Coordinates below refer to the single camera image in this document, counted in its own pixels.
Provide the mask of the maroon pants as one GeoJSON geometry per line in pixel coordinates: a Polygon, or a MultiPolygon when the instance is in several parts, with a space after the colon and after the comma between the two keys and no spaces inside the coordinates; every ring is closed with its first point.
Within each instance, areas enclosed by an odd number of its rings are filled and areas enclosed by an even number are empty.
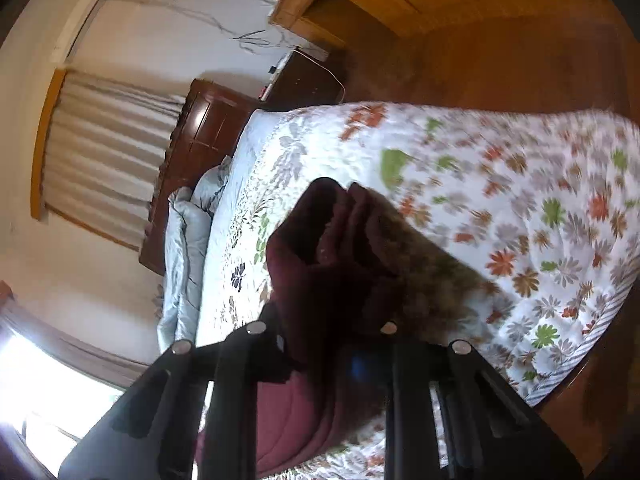
{"type": "Polygon", "coordinates": [[[428,387],[438,385],[451,473],[488,471],[485,416],[472,348],[429,344],[461,318],[477,272],[431,243],[375,192],[321,178],[270,236],[275,304],[294,370],[284,384],[221,382],[203,437],[204,479],[257,479],[310,460],[388,405],[390,466],[397,478],[439,474],[428,387]],[[369,334],[396,333],[385,394],[358,385],[352,352],[369,334]]]}

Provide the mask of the light blue comforter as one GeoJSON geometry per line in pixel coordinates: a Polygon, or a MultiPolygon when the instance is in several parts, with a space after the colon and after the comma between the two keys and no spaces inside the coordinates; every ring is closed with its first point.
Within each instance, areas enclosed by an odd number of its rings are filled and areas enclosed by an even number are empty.
{"type": "Polygon", "coordinates": [[[177,340],[195,340],[210,229],[230,169],[231,158],[225,157],[220,165],[205,171],[194,188],[182,186],[168,197],[164,296],[157,324],[161,352],[177,340]]]}

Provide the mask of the floral quilt bedspread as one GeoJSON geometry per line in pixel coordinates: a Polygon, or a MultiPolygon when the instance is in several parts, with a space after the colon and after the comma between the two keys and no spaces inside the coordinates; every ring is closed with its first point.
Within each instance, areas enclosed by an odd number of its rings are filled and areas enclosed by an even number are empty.
{"type": "Polygon", "coordinates": [[[210,227],[198,344],[257,318],[273,290],[268,238],[320,177],[378,192],[411,234],[480,274],[451,321],[408,306],[437,341],[468,338],[530,405],[638,278],[639,129],[626,118],[382,102],[257,112],[210,227]]]}

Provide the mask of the dark wooden headboard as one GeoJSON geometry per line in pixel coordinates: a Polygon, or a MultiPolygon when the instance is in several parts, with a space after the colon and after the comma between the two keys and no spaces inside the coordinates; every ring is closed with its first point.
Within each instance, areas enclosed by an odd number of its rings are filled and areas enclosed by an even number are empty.
{"type": "Polygon", "coordinates": [[[195,79],[160,164],[139,262],[152,272],[165,273],[165,231],[168,197],[186,186],[194,188],[207,170],[232,156],[256,99],[213,82],[195,79]]]}

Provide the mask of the beige window curtain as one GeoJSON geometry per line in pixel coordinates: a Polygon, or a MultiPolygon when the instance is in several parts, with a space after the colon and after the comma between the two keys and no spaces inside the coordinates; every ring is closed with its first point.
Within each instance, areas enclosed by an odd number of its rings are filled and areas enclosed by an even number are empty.
{"type": "Polygon", "coordinates": [[[66,73],[44,141],[43,206],[137,252],[184,102],[178,94],[66,73]]]}

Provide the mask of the dark wooden nightstand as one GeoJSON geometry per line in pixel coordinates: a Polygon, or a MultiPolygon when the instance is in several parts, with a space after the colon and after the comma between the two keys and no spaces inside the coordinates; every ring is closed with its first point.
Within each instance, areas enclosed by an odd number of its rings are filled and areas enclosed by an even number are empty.
{"type": "Polygon", "coordinates": [[[296,47],[271,71],[260,95],[260,107],[270,112],[341,104],[346,96],[344,53],[330,53],[320,61],[296,47]]]}

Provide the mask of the wooden desk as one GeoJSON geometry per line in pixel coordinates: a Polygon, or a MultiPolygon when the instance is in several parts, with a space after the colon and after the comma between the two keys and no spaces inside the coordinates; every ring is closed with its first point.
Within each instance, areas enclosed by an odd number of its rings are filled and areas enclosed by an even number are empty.
{"type": "Polygon", "coordinates": [[[397,37],[404,0],[279,0],[270,21],[326,50],[385,44],[397,37]]]}

